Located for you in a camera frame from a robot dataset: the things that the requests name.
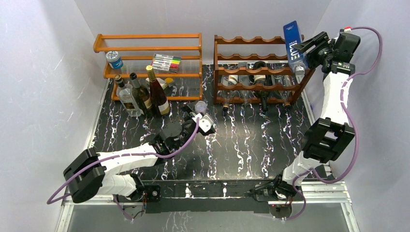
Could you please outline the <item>dark wine bottle black neck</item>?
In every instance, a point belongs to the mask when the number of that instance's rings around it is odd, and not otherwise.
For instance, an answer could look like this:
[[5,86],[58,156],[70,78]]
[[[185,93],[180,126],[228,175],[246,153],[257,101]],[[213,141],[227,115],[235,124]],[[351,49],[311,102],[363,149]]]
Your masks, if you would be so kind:
[[[262,67],[266,67],[266,63],[264,61],[257,61],[253,65],[253,69],[259,69]],[[266,82],[266,75],[263,74],[258,74],[253,76],[254,79],[254,84],[262,84],[265,85],[266,83],[270,84],[269,82]],[[262,112],[265,114],[268,111],[268,106],[267,106],[267,99],[269,97],[269,91],[265,90],[255,90],[254,95],[261,101],[262,105]]]

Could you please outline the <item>clear square liquor bottle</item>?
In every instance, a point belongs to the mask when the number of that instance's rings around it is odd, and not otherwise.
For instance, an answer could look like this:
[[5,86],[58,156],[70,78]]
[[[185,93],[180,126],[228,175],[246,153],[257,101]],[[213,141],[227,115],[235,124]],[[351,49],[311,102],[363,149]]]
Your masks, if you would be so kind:
[[132,85],[126,84],[118,74],[115,75],[114,79],[118,85],[117,96],[129,116],[136,118],[140,117],[142,115],[142,110],[139,108],[135,97],[132,94]]

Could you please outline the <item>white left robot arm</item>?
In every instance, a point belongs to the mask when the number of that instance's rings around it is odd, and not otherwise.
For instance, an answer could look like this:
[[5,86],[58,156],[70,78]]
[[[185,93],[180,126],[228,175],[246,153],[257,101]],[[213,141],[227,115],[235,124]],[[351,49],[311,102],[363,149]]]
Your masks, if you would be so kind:
[[83,203],[98,194],[141,200],[148,190],[137,175],[127,171],[162,164],[184,150],[197,133],[214,132],[204,101],[186,104],[182,111],[187,113],[182,123],[165,124],[148,143],[115,152],[96,152],[93,147],[81,152],[63,171],[72,201]]

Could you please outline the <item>dark red bottle gold cap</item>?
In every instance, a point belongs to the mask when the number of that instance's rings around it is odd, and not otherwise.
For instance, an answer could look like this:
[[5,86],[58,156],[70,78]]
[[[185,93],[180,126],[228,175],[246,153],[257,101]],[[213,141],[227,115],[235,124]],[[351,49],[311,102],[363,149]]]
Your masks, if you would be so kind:
[[146,66],[146,72],[149,79],[151,101],[154,104],[157,113],[161,116],[165,116],[170,113],[170,105],[167,96],[157,80],[151,65]]

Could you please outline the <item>blue carton bottle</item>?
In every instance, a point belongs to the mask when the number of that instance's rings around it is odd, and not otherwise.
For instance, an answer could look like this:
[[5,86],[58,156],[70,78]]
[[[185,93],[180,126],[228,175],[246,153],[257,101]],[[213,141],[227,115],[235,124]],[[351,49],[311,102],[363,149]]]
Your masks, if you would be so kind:
[[301,33],[294,20],[283,26],[284,40],[288,57],[288,65],[296,77],[306,74],[307,64],[305,54],[299,52],[295,46],[302,42]]

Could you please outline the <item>green wine bottle white neck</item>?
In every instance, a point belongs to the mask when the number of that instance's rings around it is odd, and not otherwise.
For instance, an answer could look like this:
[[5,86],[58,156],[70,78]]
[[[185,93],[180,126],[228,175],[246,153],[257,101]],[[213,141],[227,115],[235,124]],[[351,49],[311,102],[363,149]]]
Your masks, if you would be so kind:
[[130,79],[131,79],[131,85],[133,87],[132,94],[139,108],[142,110],[146,118],[152,118],[153,117],[153,105],[151,102],[150,93],[148,89],[144,85],[140,84],[136,73],[134,72],[131,73]]

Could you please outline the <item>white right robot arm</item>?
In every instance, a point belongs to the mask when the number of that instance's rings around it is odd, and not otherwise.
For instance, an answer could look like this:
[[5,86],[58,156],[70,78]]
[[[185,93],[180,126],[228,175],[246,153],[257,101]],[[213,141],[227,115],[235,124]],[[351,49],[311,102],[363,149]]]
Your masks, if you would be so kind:
[[360,41],[360,37],[347,27],[340,30],[337,38],[331,39],[326,32],[321,32],[291,46],[305,56],[310,69],[321,66],[324,98],[320,117],[304,135],[302,151],[283,170],[281,181],[272,187],[276,199],[285,200],[292,192],[291,185],[300,186],[309,172],[321,164],[335,161],[355,137],[343,97],[349,91],[347,79],[355,73],[355,66],[350,61]]

